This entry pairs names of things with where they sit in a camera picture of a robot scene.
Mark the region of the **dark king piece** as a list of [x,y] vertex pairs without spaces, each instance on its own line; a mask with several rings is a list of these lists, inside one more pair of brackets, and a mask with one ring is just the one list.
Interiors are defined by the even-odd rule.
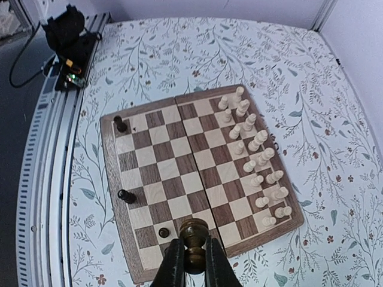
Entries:
[[120,189],[117,193],[117,196],[127,204],[133,204],[137,201],[137,197],[134,193],[124,189]]

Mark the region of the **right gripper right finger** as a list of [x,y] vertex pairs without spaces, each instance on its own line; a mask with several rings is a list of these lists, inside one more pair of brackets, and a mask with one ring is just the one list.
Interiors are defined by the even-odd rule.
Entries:
[[224,251],[216,238],[206,240],[205,286],[210,287],[241,287]]

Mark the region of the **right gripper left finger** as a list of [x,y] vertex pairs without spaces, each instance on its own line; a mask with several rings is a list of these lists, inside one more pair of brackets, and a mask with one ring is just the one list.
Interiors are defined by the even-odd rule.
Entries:
[[169,252],[164,257],[157,274],[152,282],[152,287],[184,287],[184,241],[181,238],[173,239]]

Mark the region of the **dark rook corner piece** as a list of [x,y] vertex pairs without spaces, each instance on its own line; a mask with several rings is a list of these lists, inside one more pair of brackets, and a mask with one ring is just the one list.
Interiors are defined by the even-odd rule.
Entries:
[[119,115],[116,115],[114,118],[113,118],[113,122],[115,123],[116,125],[116,128],[117,130],[120,132],[120,133],[123,133],[127,130],[127,125],[126,123],[122,120],[121,116]]

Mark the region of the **wooden chess board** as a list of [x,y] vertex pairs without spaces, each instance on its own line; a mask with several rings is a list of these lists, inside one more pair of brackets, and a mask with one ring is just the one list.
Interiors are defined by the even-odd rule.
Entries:
[[[215,224],[201,175],[212,166],[205,137],[205,132],[214,128],[209,100],[222,88],[158,100],[105,115],[100,120],[105,170],[118,234],[135,283],[154,279],[165,248],[179,236],[180,226],[187,219],[204,220],[210,235],[219,240],[227,257],[264,245],[304,222],[294,193],[300,209],[294,228],[267,231],[226,244],[227,237],[221,235]],[[113,122],[116,115],[127,125],[123,133]],[[120,189],[134,193],[137,201],[127,204],[119,199]],[[167,238],[159,236],[162,227],[170,231]]]

